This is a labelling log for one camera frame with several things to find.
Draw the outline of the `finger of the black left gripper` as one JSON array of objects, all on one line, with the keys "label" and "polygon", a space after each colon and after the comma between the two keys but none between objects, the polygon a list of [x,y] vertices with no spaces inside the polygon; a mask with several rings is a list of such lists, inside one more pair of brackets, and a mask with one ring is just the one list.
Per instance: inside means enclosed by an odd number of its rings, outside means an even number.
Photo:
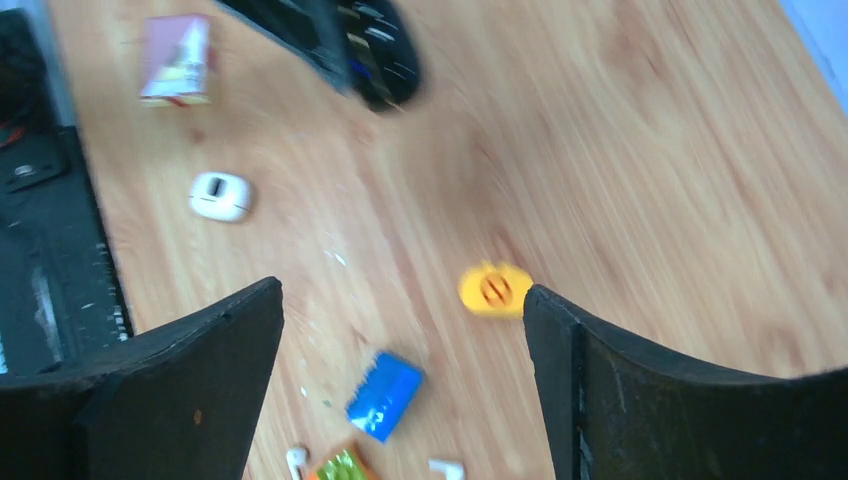
[{"label": "finger of the black left gripper", "polygon": [[336,90],[345,93],[352,88],[334,1],[221,0],[218,5],[294,53]]}]

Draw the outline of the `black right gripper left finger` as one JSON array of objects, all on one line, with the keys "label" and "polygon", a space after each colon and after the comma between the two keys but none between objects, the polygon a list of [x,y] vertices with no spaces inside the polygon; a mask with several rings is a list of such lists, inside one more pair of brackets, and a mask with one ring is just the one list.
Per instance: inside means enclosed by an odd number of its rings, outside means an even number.
[{"label": "black right gripper left finger", "polygon": [[284,326],[263,278],[127,341],[1,379],[5,479],[239,479]]}]

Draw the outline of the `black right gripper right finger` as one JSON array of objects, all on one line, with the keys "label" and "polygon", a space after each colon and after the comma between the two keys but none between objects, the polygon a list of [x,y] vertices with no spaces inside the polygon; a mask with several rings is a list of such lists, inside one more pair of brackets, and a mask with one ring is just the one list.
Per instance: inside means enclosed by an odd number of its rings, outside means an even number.
[{"label": "black right gripper right finger", "polygon": [[559,479],[843,479],[847,372],[702,361],[542,286],[523,321]]}]

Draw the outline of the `white earbud charging case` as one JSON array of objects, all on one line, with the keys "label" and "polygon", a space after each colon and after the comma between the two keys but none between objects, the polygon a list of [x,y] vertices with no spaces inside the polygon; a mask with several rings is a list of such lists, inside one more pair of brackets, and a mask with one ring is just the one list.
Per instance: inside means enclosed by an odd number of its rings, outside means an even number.
[{"label": "white earbud charging case", "polygon": [[253,186],[237,175],[203,172],[194,179],[188,200],[190,208],[204,218],[235,223],[251,210]]}]

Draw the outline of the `glossy black earbud charging case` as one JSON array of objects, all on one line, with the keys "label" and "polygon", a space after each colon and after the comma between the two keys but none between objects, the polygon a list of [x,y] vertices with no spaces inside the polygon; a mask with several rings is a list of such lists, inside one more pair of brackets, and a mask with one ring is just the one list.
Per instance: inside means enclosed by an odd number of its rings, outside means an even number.
[{"label": "glossy black earbud charging case", "polygon": [[417,95],[421,65],[403,18],[390,0],[338,1],[353,89],[369,110],[399,110]]}]

